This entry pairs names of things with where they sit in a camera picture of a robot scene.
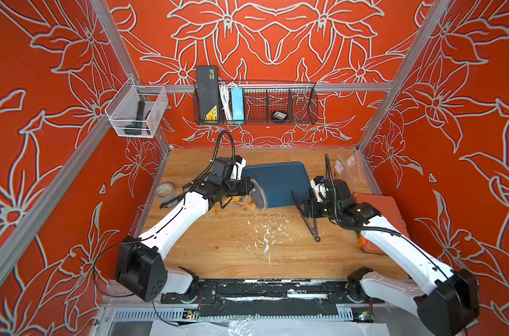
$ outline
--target tongs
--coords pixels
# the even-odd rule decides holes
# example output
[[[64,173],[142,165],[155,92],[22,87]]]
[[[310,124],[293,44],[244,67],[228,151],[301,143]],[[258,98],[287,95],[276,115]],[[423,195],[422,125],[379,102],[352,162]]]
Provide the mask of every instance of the tongs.
[[[301,209],[301,203],[298,203],[298,201],[295,199],[294,197],[294,192],[292,192],[290,190],[290,193],[291,193],[291,198],[292,200],[294,201],[294,204],[295,204],[295,207],[298,208],[298,211],[299,213],[301,214],[301,218],[303,218],[303,221],[305,222],[305,224],[307,225],[307,227],[309,228],[309,231],[310,233],[312,234],[312,236],[314,237],[314,240],[316,242],[320,242],[320,237],[318,236],[318,227],[316,226],[316,218],[313,218],[312,219],[312,226],[309,224],[308,220],[305,218],[305,211],[303,209]]]

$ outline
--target aluminum frame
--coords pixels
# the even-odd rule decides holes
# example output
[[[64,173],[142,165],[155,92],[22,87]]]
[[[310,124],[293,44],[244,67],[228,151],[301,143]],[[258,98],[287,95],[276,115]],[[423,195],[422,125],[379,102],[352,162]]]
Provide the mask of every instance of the aluminum frame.
[[[105,2],[105,0],[90,0],[92,4],[92,8],[94,9],[94,13],[105,31],[105,35],[109,38],[109,42],[111,47],[124,70],[126,77],[131,77],[136,84],[141,83],[141,78],[137,73],[137,69],[131,60],[131,57],[128,53],[128,50],[125,47],[124,41],[122,40],[122,36],[120,32],[116,28],[116,23],[113,20],[113,16],[111,15],[111,11],[109,10],[109,6]]]
[[[156,171],[156,177],[154,178],[152,189],[150,190],[148,198],[146,199],[146,203],[144,204],[144,210],[139,219],[139,223],[137,224],[137,230],[135,230],[134,237],[139,237],[139,235],[141,235],[143,231],[144,223],[148,218],[148,214],[150,213],[150,207],[152,206],[152,202],[154,199],[153,191],[156,190],[157,186],[159,185],[159,182],[161,181],[161,178],[163,177],[163,172],[165,171],[165,167],[167,165],[167,162],[169,161],[169,155],[171,154],[171,148],[169,146],[169,143],[167,142],[167,139],[165,138],[163,129],[161,127],[157,129],[155,137],[157,138],[163,150],[164,153],[163,159],[161,161],[161,164],[159,165],[158,170]]]
[[[316,88],[316,92],[388,92],[393,88],[392,83],[309,83]],[[242,88],[274,89],[277,88],[304,88],[305,83],[280,83],[280,84],[238,84]],[[142,95],[157,96],[165,88],[168,94],[193,94],[193,84],[165,84],[165,85],[138,85],[137,92]]]
[[[1,245],[0,287],[110,128],[107,117],[97,120],[83,142]]]
[[[100,307],[96,316],[96,322],[88,334],[93,336],[107,336],[113,325],[115,314],[116,308]]]
[[[356,150],[356,152],[359,154],[361,164],[363,165],[363,172],[365,173],[365,180],[366,180],[366,184],[368,185],[368,188],[374,195],[378,195],[378,196],[383,195],[383,193],[381,193],[378,183],[376,182],[376,179],[374,178],[374,175],[372,175],[372,171],[370,170],[370,165],[368,164],[368,162],[366,162],[365,156],[359,150]]]
[[[387,110],[389,109],[389,107],[391,107],[391,104],[398,96],[398,93],[400,92],[400,89],[404,85],[405,80],[408,78],[408,75],[412,70],[413,65],[419,58],[421,51],[426,46],[428,38],[432,35],[434,28],[441,20],[441,16],[447,9],[447,6],[449,5],[450,1],[451,0],[437,0],[436,2],[434,2],[432,8],[430,8],[430,10],[428,11],[428,14],[426,15],[423,24],[417,31],[417,36],[413,39],[411,47],[406,53],[406,56],[404,57],[402,64],[400,64],[400,67],[396,72],[396,75],[394,76],[392,89],[381,100],[379,107],[377,108],[377,110],[374,112],[374,115],[370,119],[367,129],[365,130],[365,132],[363,132],[363,135],[359,140],[359,145],[357,147],[359,151],[364,152],[366,146],[368,146],[368,144],[370,143],[372,136],[374,136],[374,132],[381,123],[381,119],[387,113]]]

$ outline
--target floral pattern wall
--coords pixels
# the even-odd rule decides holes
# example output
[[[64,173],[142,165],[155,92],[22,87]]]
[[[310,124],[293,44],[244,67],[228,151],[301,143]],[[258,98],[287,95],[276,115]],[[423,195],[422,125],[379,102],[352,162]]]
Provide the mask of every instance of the floral pattern wall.
[[[0,246],[125,79],[87,0],[0,0]],[[133,232],[163,156],[108,131],[1,286],[0,334],[88,333],[90,266]],[[103,289],[113,255],[97,263]]]
[[[509,0],[452,1],[365,154],[422,247],[480,283],[470,335],[509,335]]]
[[[223,79],[390,82],[430,0],[107,0],[146,84],[192,84],[196,65]],[[162,122],[170,144],[213,146],[219,127],[193,122],[192,97],[175,94]],[[322,93],[305,126],[225,126],[240,146],[354,146],[382,92]]]

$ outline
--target yellow label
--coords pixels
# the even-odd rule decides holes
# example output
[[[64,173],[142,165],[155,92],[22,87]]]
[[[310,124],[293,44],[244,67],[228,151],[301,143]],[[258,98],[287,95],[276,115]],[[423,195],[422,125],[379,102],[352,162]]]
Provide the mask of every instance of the yellow label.
[[[218,119],[218,107],[215,105],[207,114],[206,120],[217,120]]]

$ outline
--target black cable sleeve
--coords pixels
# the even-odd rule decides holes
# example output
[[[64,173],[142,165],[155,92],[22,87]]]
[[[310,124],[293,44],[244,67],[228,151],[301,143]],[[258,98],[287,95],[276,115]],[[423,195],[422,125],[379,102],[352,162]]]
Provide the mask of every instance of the black cable sleeve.
[[[234,160],[234,157],[236,156],[236,150],[234,148],[234,139],[232,138],[232,134],[228,130],[222,130],[219,132],[219,136],[215,142],[214,156],[211,158],[211,161],[210,161],[210,164],[208,165],[208,167],[206,167],[206,169],[202,172],[202,174],[200,174],[197,178],[192,180],[190,183],[184,185],[184,187],[182,189],[186,189],[190,185],[194,184],[196,181],[200,180],[201,178],[204,178],[206,176],[206,174],[208,174],[211,167],[214,165],[215,158],[218,157],[219,145],[221,144],[221,139],[223,138],[223,135],[225,135],[225,134],[228,135],[228,138],[230,139],[230,145],[232,146],[231,159]]]

